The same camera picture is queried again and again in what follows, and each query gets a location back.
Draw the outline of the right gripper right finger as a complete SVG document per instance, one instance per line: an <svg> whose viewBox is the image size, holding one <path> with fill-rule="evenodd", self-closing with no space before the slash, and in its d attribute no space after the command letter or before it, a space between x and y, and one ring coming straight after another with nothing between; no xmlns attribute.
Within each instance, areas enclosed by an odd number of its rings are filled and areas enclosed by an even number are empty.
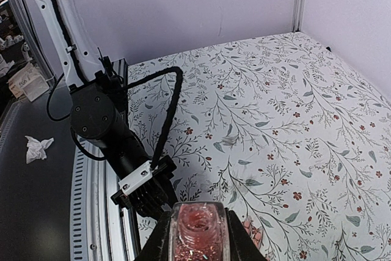
<svg viewBox="0 0 391 261"><path fill-rule="evenodd" d="M244 226L233 210L225 209L227 215L230 260L231 261L267 261L254 245Z"/></svg>

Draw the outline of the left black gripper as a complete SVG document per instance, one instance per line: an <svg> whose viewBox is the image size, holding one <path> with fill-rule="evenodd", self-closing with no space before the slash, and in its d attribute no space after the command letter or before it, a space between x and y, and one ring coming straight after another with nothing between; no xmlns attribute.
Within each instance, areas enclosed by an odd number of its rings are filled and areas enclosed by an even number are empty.
<svg viewBox="0 0 391 261"><path fill-rule="evenodd" d="M150 160L139 138L116 108L120 101L118 78L102 71L85 86L71 88L72 133L98 147L120 179Z"/></svg>

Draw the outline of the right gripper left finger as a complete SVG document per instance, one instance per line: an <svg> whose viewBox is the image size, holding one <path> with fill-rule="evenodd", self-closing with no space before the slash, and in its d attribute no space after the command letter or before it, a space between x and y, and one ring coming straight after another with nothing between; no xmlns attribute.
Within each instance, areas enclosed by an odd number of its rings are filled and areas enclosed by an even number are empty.
<svg viewBox="0 0 391 261"><path fill-rule="evenodd" d="M165 211L139 254L140 261L168 261L170 214Z"/></svg>

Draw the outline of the glitter nail polish bottle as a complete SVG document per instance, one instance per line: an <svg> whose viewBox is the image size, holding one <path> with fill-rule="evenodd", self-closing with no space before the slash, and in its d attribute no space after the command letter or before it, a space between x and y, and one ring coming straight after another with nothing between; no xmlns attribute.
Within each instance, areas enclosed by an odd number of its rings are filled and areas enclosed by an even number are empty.
<svg viewBox="0 0 391 261"><path fill-rule="evenodd" d="M179 202L170 214L169 260L229 260L227 214L219 202Z"/></svg>

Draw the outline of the person's bare hand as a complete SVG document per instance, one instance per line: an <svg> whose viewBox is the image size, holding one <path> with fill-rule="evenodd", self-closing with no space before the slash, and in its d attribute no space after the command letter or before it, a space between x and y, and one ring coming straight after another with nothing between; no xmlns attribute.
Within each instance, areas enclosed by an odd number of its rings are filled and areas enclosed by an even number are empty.
<svg viewBox="0 0 391 261"><path fill-rule="evenodd" d="M242 225L248 236L254 243L255 247L260 250L263 241L263 228L255 227L254 222L250 216L246 216L242 221Z"/></svg>

